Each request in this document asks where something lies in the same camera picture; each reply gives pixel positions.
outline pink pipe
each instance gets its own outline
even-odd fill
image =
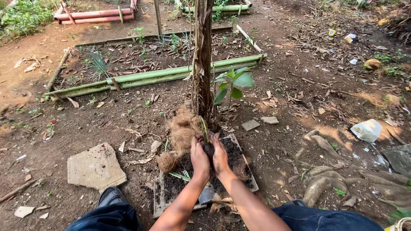
[[[133,14],[133,9],[126,8],[121,9],[123,15],[125,14]],[[110,9],[110,10],[100,10],[100,11],[91,11],[91,12],[79,12],[79,13],[70,13],[73,19],[81,19],[81,18],[100,18],[106,16],[119,16],[118,9]],[[55,15],[58,20],[69,20],[69,16],[67,14],[59,14]]]
[[[134,14],[123,15],[124,20],[133,20]],[[105,23],[105,22],[112,22],[112,21],[120,21],[120,16],[110,16],[110,17],[99,17],[99,18],[82,18],[82,19],[75,19],[74,22],[76,24],[82,23]],[[70,20],[63,20],[61,21],[63,25],[72,24]]]

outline dirt ground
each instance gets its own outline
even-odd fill
[[[96,7],[115,9],[109,3],[96,4],[94,1],[87,1],[79,9],[87,9],[88,5],[91,5],[91,10]],[[301,148],[302,161],[317,166],[326,165],[327,154],[316,143],[303,138],[313,129],[318,129],[330,144],[351,157],[350,166],[336,170],[344,177],[359,176],[351,164],[373,171],[387,170],[381,150],[400,145],[387,128],[405,142],[411,141],[409,114],[402,109],[407,108],[410,97],[406,90],[409,86],[406,81],[406,76],[410,74],[407,69],[409,60],[404,57],[385,64],[404,64],[405,74],[397,77],[377,74],[362,67],[367,59],[376,54],[394,56],[397,49],[402,49],[404,54],[407,53],[406,47],[385,35],[372,21],[373,15],[368,11],[355,12],[352,8],[339,8],[333,3],[325,9],[319,8],[320,5],[321,2],[314,1],[256,0],[250,14],[239,18],[240,26],[256,39],[268,56],[261,66],[251,72],[255,87],[244,88],[244,97],[233,100],[236,106],[231,113],[238,116],[231,118],[227,126],[234,128],[233,133],[249,160],[251,172],[260,188],[256,194],[268,207],[287,202],[286,191],[293,198],[302,198],[307,184],[299,178],[288,182],[289,177],[303,172],[302,166],[288,161],[293,160]],[[44,178],[40,186],[30,187],[0,204],[2,230],[63,230],[96,208],[99,198],[97,190],[67,183],[67,158],[104,142],[116,150],[117,159],[128,180],[120,188],[135,207],[144,229],[148,230],[155,222],[152,217],[152,184],[159,174],[157,163],[152,160],[146,164],[127,166],[130,161],[144,159],[145,156],[132,151],[120,152],[118,147],[125,141],[128,148],[150,150],[153,137],[147,135],[139,139],[126,131],[126,128],[132,128],[141,134],[159,136],[164,148],[169,137],[167,120],[190,99],[191,90],[186,82],[173,81],[76,97],[74,100],[80,104],[78,109],[67,100],[64,103],[39,101],[44,93],[43,85],[47,84],[57,67],[63,49],[82,42],[126,37],[136,27],[144,27],[147,34],[155,34],[157,25],[152,1],[142,0],[140,7],[148,10],[147,13],[142,14],[139,10],[136,19],[124,25],[118,22],[101,23],[98,24],[100,28],[109,29],[98,30],[94,27],[96,24],[62,26],[54,22],[44,27],[44,33],[0,47],[0,109],[9,106],[0,120],[0,148],[7,148],[7,151],[0,151],[0,183],[3,185],[0,195],[22,185],[27,174],[33,178]],[[160,9],[164,28],[172,31],[189,28],[184,17],[167,20],[173,17],[173,5],[162,3]],[[222,25],[227,26],[227,21],[214,23],[213,26]],[[329,28],[336,30],[334,37],[328,36]],[[357,35],[352,44],[343,40],[349,33]],[[241,38],[241,35],[230,36],[230,41]],[[213,56],[214,61],[222,60],[236,50],[243,52],[241,57],[257,54],[251,49],[244,52],[238,46],[230,44],[228,49],[218,47],[219,54]],[[31,56],[39,59],[40,68],[23,73],[30,62],[23,62],[20,67],[14,68],[18,60]],[[163,68],[173,63],[186,63],[182,57],[175,62],[156,59],[153,53],[148,57],[161,63]],[[357,65],[349,63],[353,58],[358,59]],[[84,57],[72,54],[68,59],[69,68],[77,67],[76,63],[81,66],[82,59]],[[69,75],[63,71],[60,77]],[[277,107],[263,103],[267,91],[277,99]],[[145,106],[145,101],[152,94],[159,96],[158,101]],[[97,109],[99,102],[105,102],[105,105]],[[222,111],[223,106],[228,106],[227,99],[219,107]],[[320,106],[326,108],[321,115],[318,113]],[[39,113],[42,113],[39,117],[31,119]],[[278,118],[279,124],[268,125],[260,120],[272,115]],[[253,118],[261,126],[246,132],[241,124]],[[357,122],[371,118],[383,126],[375,145],[359,140],[348,129]],[[388,118],[399,126],[388,125],[384,122]],[[53,134],[52,137],[44,140],[44,131]],[[353,207],[342,206],[342,196],[333,190],[323,193],[315,207],[348,209],[370,217],[383,227],[388,226],[384,214],[394,211],[394,208],[378,201],[382,196],[374,194],[373,189],[361,184],[354,187],[355,190],[350,193],[360,200]],[[19,206],[39,207],[44,204],[50,208],[35,211],[23,219],[14,216]],[[46,212],[49,212],[48,218],[39,219]],[[193,212],[190,219],[194,224],[188,224],[187,230],[246,230],[242,220],[227,224],[224,217],[240,218],[224,207],[217,211],[209,206]]]

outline twig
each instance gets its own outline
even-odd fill
[[[203,224],[203,225],[207,226],[207,228],[209,228],[209,229],[211,229],[212,231],[214,231],[214,229],[210,228],[208,225],[206,225],[206,224]]]

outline jeans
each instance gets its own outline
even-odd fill
[[[293,231],[383,231],[358,213],[282,205],[272,209]],[[128,203],[96,208],[72,223],[66,231],[142,231],[136,211]]]

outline stone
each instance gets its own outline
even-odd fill
[[[275,116],[272,116],[272,117],[261,117],[261,120],[264,121],[265,123],[268,123],[268,124],[278,124],[278,123],[280,123],[280,122],[277,120],[277,117],[275,117]]]
[[[244,130],[248,132],[249,130],[260,126],[260,124],[255,120],[250,120],[250,121],[243,123],[241,126],[244,128]]]
[[[350,128],[360,140],[368,143],[374,143],[378,139],[381,129],[381,125],[375,119],[358,123]]]
[[[27,207],[27,206],[20,206],[17,208],[17,210],[14,212],[14,215],[16,217],[20,217],[23,218],[27,215],[29,215],[30,213],[32,213],[34,210],[34,207]]]
[[[161,142],[155,140],[152,144],[151,144],[151,153],[156,153],[158,151],[158,148],[161,146]]]

